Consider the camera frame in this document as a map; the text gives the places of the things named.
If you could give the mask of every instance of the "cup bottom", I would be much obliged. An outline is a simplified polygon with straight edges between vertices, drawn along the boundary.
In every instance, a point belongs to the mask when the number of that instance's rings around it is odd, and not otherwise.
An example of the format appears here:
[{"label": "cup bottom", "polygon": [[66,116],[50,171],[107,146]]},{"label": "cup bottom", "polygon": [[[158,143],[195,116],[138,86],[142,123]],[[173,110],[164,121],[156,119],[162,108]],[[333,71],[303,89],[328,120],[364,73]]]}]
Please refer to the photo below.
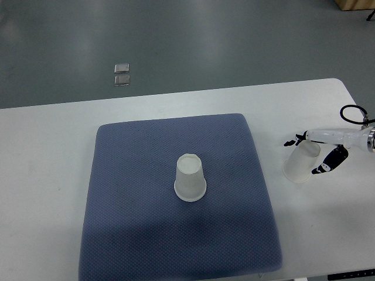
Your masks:
[{"label": "cup bottom", "polygon": [[311,177],[311,173],[309,174],[309,176],[307,177],[307,179],[302,179],[302,180],[295,180],[295,179],[292,179],[291,177],[289,177],[288,176],[288,173],[285,171],[285,169],[284,169],[284,166],[285,166],[285,162],[286,161],[284,161],[284,163],[282,164],[282,172],[284,173],[284,176],[288,179],[288,180],[290,180],[290,181],[293,181],[294,183],[305,183],[306,181],[308,181],[309,179],[310,179],[310,177]]},{"label": "cup bottom", "polygon": [[206,190],[207,190],[207,183],[206,183],[205,179],[204,179],[204,189],[202,190],[202,193],[199,194],[197,197],[193,197],[193,198],[186,198],[186,197],[182,196],[181,194],[179,194],[179,192],[176,189],[176,181],[175,181],[175,183],[174,183],[173,186],[175,188],[175,192],[176,192],[176,195],[178,196],[178,198],[180,198],[181,200],[183,200],[185,202],[195,202],[195,201],[198,201],[199,199],[201,199],[206,194]]}]

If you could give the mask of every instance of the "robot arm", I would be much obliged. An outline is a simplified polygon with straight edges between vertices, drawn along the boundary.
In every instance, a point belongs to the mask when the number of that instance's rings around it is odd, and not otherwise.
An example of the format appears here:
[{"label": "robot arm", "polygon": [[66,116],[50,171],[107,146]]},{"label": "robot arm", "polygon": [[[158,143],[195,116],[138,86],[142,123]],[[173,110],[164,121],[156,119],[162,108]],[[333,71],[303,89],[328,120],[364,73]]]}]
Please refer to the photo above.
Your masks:
[{"label": "robot arm", "polygon": [[352,146],[375,152],[374,127],[366,127],[359,131],[355,129],[310,130],[304,132],[303,135],[296,135],[295,140],[286,142],[284,146],[299,145],[306,139],[312,142],[336,145],[336,148],[327,155],[323,163],[312,170],[312,174],[326,173],[337,168],[348,157],[347,148]]}]

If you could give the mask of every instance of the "black cable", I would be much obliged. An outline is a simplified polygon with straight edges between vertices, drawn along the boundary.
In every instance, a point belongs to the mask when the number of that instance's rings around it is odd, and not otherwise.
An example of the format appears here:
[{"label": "black cable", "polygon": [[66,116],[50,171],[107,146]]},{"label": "black cable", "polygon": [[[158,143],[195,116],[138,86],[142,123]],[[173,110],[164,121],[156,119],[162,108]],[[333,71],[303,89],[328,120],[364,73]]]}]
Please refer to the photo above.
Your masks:
[{"label": "black cable", "polygon": [[375,123],[375,119],[367,120],[367,121],[362,121],[362,122],[357,122],[357,121],[353,121],[353,120],[347,119],[344,116],[343,112],[344,112],[344,109],[348,108],[348,107],[358,108],[359,110],[361,110],[363,112],[363,114],[365,116],[367,115],[367,111],[363,107],[360,107],[359,105],[356,105],[356,104],[348,104],[348,105],[345,105],[344,107],[342,107],[341,110],[340,110],[340,116],[346,122],[349,122],[349,123],[352,123],[352,124],[356,124],[356,125],[367,125],[367,124],[370,124],[370,123]]}]

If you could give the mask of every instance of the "blue mat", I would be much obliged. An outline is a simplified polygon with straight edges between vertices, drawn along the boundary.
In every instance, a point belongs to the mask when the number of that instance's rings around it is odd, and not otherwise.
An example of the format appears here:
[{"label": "blue mat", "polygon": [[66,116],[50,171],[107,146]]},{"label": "blue mat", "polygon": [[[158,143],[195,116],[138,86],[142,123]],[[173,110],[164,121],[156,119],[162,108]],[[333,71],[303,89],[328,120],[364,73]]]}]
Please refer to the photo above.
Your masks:
[{"label": "blue mat", "polygon": [[[202,160],[207,192],[184,202],[176,162]],[[241,114],[101,126],[87,195],[79,279],[198,280],[281,267],[277,226]]]}]

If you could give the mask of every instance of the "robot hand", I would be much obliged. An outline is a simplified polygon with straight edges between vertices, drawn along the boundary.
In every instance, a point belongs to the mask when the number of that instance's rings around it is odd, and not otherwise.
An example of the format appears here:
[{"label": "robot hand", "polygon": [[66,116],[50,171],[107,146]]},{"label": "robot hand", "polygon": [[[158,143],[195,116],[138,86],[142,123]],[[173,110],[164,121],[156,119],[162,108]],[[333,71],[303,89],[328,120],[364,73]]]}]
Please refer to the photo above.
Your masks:
[{"label": "robot hand", "polygon": [[[354,107],[363,113],[363,121],[356,122],[347,119],[343,111],[345,108]],[[313,174],[321,174],[334,170],[348,157],[348,148],[357,146],[361,150],[375,152],[375,128],[369,127],[370,123],[374,123],[375,119],[369,120],[367,111],[358,105],[345,105],[340,110],[340,116],[347,122],[362,125],[361,130],[355,129],[328,129],[328,130],[310,130],[304,132],[303,135],[295,135],[295,140],[285,142],[284,146],[293,144],[299,145],[304,140],[310,140],[317,143],[329,143],[336,145],[336,148],[325,157],[323,163],[312,170]]]}]

